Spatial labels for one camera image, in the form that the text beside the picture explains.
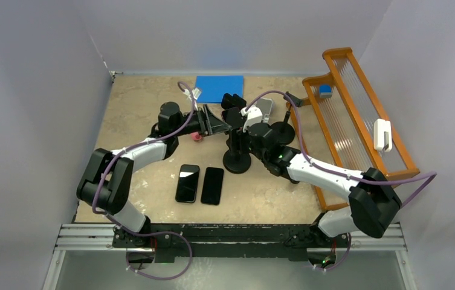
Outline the black phone purple edge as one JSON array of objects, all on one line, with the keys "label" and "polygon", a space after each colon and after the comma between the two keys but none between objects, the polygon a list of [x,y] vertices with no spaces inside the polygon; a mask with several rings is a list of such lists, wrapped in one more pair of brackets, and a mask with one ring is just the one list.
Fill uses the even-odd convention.
[{"label": "black phone purple edge", "polygon": [[227,123],[232,130],[240,129],[243,127],[245,120],[241,115],[240,109],[237,107],[230,108],[222,111],[222,119]]}]

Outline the black round base phone stand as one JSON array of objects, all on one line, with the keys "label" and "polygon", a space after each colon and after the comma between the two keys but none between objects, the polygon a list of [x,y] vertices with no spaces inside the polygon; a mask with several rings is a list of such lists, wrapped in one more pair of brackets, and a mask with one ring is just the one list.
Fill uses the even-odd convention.
[{"label": "black round base phone stand", "polygon": [[224,167],[234,174],[245,173],[251,167],[251,157],[245,150],[239,129],[229,131],[226,145],[228,150],[222,158]]}]

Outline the black phone white stripe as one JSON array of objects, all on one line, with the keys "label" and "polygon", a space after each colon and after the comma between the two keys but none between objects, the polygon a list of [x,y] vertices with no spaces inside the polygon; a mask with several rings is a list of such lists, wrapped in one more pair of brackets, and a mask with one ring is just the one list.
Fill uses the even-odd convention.
[{"label": "black phone white stripe", "polygon": [[180,203],[194,203],[198,189],[200,167],[183,164],[179,170],[176,186],[175,201]]}]

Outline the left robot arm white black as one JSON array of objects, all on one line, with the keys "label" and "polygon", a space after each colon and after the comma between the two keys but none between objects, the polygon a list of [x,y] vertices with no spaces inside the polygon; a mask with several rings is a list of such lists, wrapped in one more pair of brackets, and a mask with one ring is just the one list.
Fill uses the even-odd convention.
[{"label": "left robot arm white black", "polygon": [[93,151],[76,196],[90,205],[94,213],[102,214],[122,227],[136,247],[144,247],[151,239],[150,219],[128,200],[133,173],[169,158],[182,135],[198,133],[207,137],[226,133],[232,128],[215,116],[207,105],[183,113],[177,103],[166,102],[160,107],[158,121],[150,135],[142,142],[125,149]]}]

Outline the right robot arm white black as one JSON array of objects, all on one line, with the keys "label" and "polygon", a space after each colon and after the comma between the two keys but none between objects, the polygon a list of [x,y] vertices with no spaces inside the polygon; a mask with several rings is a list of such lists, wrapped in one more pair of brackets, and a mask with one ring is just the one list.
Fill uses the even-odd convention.
[{"label": "right robot arm white black", "polygon": [[235,163],[242,155],[254,156],[274,176],[329,190],[348,202],[347,207],[326,211],[313,221],[310,237],[316,245],[324,246],[334,237],[353,231],[381,238],[402,207],[390,181],[378,169],[370,167],[362,172],[314,159],[280,144],[266,123],[232,129],[228,147],[236,154]]}]

